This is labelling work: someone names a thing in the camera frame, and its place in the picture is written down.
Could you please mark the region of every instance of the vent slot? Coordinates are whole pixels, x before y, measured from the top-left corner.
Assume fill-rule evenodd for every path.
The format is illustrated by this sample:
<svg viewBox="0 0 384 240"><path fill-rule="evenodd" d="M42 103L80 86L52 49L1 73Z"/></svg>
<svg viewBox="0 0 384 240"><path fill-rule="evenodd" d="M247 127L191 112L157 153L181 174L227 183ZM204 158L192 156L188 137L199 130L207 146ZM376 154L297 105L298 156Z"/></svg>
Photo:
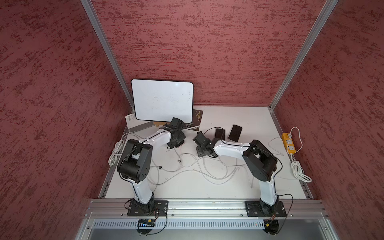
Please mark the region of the vent slot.
<svg viewBox="0 0 384 240"><path fill-rule="evenodd" d="M136 229L138 219L96 219L93 228ZM151 229L162 229L165 219L158 219ZM168 219L167 229L264 229L261 219Z"/></svg>

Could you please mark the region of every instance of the metal extrusion profile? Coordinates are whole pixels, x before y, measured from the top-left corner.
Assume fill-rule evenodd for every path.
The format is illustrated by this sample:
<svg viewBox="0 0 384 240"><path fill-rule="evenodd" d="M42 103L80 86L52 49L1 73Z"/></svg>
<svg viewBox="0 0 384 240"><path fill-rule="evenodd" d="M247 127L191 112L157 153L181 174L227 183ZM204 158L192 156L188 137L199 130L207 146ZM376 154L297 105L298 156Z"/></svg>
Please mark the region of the metal extrusion profile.
<svg viewBox="0 0 384 240"><path fill-rule="evenodd" d="M120 82L121 88L123 89L125 96L127 97L129 104L131 105L132 110L134 110L133 98L129 93L129 89L127 87L127 83L125 82L124 75L122 74L122 71L119 67L115 55L113 54L112 48L108 42L107 36L103 31L103 28L101 26L99 18L97 17L92 2L91 0L81 0L81 3L85 9L85 12L88 15L89 20L91 21L91 24L96 32L97 37L99 38L99 41L105 51L105 54L107 55L109 62L112 65L113 71L115 72L116 77Z"/></svg>
<svg viewBox="0 0 384 240"><path fill-rule="evenodd" d="M317 36L319 35L321 29L323 28L325 22L327 21L329 15L333 11L334 7L336 6L338 0L327 0L321 9L319 16L317 17L316 21L314 22L312 29L310 30L307 38L305 39L303 45L301 46L301 49L299 53L296 56L295 61L292 64L292 67L289 69L287 75L285 76L281 86L277 90L277 93L275 94L271 104L270 108L273 110L277 103L279 102L281 96L285 92L286 88L288 87L289 83L291 82L293 76L295 75L297 69L303 62L305 56L309 52L312 44L315 42Z"/></svg>
<svg viewBox="0 0 384 240"><path fill-rule="evenodd" d="M183 219L249 219L244 201L248 199L162 199L169 201L169 218ZM85 217L129 218L124 203L127 199L92 199ZM289 209L290 199L281 199ZM287 219L328 219L321 200L294 199Z"/></svg>

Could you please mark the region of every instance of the yellow power strip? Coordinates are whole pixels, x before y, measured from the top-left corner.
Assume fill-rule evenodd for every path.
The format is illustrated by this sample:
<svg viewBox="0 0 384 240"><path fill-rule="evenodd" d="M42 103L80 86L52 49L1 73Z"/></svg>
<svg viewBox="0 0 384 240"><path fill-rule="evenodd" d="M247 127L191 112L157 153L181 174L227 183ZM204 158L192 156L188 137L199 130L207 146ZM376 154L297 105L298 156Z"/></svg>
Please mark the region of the yellow power strip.
<svg viewBox="0 0 384 240"><path fill-rule="evenodd" d="M288 134L289 133L287 132L283 132L283 134L281 135L281 139L283 140L285 149L287 149L287 145L288 145L288 154L295 154L296 153L295 146L293 145L292 139L289 140Z"/></svg>

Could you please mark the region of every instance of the robotic arm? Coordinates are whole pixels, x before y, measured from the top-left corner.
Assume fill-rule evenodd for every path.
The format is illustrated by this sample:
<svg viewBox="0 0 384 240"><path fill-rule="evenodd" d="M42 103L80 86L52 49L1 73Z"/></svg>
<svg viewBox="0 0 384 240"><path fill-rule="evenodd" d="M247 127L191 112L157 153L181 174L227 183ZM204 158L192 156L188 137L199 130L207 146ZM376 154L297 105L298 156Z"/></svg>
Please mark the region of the robotic arm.
<svg viewBox="0 0 384 240"><path fill-rule="evenodd" d="M168 144L170 149L183 144L186 136L182 132L182 124L181 120L173 118L169 125L166 124L162 127L166 131L159 131L138 141L128 140L118 162L117 171L120 177L131 183L135 193L134 199L147 212L154 207L154 195L146 179L151 165L152 152L164 144ZM196 150L199 157L210 155L243 158L252 175L259 180L260 204L263 212L265 214L273 212L273 208L278 202L273 179L277 160L260 141L229 144L216 138L211 141L202 132L198 132L193 140L198 145Z"/></svg>

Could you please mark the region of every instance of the whiteboard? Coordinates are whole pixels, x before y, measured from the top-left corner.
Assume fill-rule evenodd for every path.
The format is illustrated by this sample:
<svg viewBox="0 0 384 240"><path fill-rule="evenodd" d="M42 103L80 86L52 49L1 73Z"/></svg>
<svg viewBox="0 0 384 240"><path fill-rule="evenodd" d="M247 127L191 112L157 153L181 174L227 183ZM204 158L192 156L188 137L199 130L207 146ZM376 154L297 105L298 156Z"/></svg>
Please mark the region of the whiteboard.
<svg viewBox="0 0 384 240"><path fill-rule="evenodd" d="M131 85L138 120L192 122L192 83L133 79Z"/></svg>

